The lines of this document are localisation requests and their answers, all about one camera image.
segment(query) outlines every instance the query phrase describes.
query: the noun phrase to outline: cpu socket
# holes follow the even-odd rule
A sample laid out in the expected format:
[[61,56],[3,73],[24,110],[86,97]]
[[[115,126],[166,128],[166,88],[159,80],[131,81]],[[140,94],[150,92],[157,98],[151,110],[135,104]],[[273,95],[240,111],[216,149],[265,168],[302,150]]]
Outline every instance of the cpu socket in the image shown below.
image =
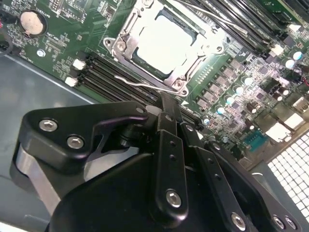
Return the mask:
[[224,51],[211,27],[173,0],[137,0],[118,36],[103,44],[146,82],[179,96],[207,56]]

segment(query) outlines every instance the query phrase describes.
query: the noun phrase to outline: black metal bracket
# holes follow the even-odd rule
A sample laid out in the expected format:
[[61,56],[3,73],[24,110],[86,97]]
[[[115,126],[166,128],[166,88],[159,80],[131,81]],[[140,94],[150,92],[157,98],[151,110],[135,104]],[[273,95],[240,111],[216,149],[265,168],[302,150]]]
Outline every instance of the black metal bracket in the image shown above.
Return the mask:
[[[48,207],[50,232],[86,231],[89,221],[93,231],[302,231],[226,150],[203,147],[172,97],[147,109],[128,101],[24,116],[12,177]],[[131,146],[139,153],[84,183],[88,161]]]

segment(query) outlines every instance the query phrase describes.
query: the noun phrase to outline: ventilation grille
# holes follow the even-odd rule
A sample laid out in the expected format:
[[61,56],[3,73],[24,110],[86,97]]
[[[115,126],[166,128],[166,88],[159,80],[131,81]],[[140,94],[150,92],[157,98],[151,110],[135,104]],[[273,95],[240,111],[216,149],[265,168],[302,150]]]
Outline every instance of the ventilation grille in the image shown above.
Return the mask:
[[268,164],[309,222],[309,132]]

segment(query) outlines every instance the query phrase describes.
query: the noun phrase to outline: wire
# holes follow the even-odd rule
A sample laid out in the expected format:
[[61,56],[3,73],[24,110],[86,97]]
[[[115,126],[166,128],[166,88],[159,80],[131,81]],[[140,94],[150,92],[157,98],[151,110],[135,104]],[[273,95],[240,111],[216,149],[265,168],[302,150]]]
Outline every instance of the wire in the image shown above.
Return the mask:
[[12,42],[11,37],[9,36],[9,34],[6,32],[6,30],[3,27],[0,27],[0,35],[3,35],[4,39],[9,44],[8,48],[5,51],[0,53],[0,57],[3,57],[5,55],[9,54],[10,52],[12,52],[12,50],[14,48],[14,44]]
[[214,14],[214,13],[212,13],[212,12],[210,12],[210,11],[206,11],[206,10],[204,10],[204,9],[198,7],[198,6],[192,5],[192,4],[187,3],[187,2],[185,2],[185,1],[182,1],[182,0],[174,0],[174,1],[177,1],[177,2],[179,2],[179,3],[181,3],[181,4],[183,4],[183,5],[186,5],[186,6],[189,6],[189,7],[191,7],[191,8],[194,8],[194,9],[196,9],[196,10],[198,10],[198,11],[201,11],[201,12],[207,14],[207,15],[210,15],[210,16],[212,16],[212,17],[214,17],[214,18],[220,20],[221,22],[224,22],[224,23],[226,23],[226,24],[228,24],[228,25],[231,25],[231,26],[234,27],[236,30],[240,31],[241,33],[243,33],[243,34],[245,34],[245,35],[248,34],[248,32],[247,32],[245,29],[241,28],[240,26],[236,25],[235,23],[232,23],[232,22],[230,22],[230,21],[227,21],[227,20],[225,20],[225,19],[223,19],[223,18],[217,16],[216,14]]

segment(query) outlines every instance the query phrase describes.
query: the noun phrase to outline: motherboard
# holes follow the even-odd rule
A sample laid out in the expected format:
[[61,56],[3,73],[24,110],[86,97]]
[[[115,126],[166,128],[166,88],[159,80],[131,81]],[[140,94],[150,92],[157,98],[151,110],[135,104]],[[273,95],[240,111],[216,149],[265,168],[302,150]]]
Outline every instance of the motherboard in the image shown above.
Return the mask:
[[[240,160],[288,143],[309,108],[307,0],[2,0],[19,56],[99,102],[174,96]],[[0,41],[4,52],[10,45]]]

